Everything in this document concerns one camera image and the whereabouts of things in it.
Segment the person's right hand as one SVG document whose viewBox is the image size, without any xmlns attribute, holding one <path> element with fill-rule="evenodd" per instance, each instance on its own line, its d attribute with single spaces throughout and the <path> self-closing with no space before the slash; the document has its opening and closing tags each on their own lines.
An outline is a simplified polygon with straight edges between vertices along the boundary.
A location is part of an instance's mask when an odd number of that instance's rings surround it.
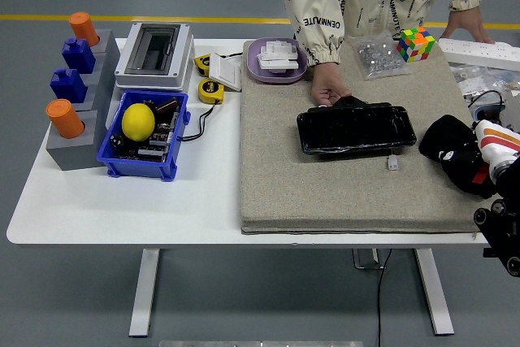
<svg viewBox="0 0 520 347">
<path fill-rule="evenodd" d="M 345 85 L 338 63 L 321 63 L 314 66 L 311 97 L 319 106 L 332 106 L 341 98 L 352 95 Z"/>
</svg>

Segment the person's left hand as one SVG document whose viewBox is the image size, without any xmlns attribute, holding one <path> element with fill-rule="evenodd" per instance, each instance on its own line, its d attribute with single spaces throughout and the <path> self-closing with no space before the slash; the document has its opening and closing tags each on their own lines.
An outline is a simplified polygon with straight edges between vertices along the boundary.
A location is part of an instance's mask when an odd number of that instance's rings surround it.
<svg viewBox="0 0 520 347">
<path fill-rule="evenodd" d="M 483 17 L 480 7 L 463 11 L 450 11 L 448 23 L 441 34 L 441 38 L 450 38 L 457 29 L 466 30 L 476 42 L 494 44 L 483 26 Z"/>
</svg>

